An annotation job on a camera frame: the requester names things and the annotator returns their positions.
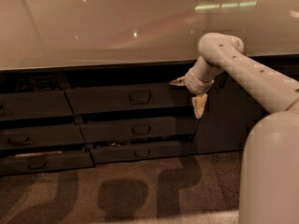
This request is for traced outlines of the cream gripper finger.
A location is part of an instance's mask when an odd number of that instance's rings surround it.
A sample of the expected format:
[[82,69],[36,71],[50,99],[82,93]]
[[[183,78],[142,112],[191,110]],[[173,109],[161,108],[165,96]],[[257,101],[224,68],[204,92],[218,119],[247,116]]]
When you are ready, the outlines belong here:
[[200,119],[205,112],[206,100],[207,100],[206,93],[196,95],[192,98],[193,112],[197,119]]
[[178,77],[169,82],[171,86],[183,87],[185,85],[185,77]]

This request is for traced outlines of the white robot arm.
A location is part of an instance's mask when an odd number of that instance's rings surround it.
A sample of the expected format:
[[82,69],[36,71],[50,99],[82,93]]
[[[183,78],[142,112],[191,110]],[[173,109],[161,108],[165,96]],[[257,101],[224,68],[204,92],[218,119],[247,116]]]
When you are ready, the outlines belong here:
[[299,82],[245,56],[243,41],[209,33],[200,56],[173,80],[194,94],[194,115],[205,110],[207,91],[227,72],[267,112],[251,129],[241,167],[239,224],[299,224]]

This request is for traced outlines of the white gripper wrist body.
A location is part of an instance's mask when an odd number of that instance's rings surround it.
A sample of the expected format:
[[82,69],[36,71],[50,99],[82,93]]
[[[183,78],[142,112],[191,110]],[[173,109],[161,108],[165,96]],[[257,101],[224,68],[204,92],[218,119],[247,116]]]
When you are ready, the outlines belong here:
[[206,93],[213,85],[214,80],[205,82],[200,80],[191,68],[185,75],[185,86],[193,94],[200,95]]

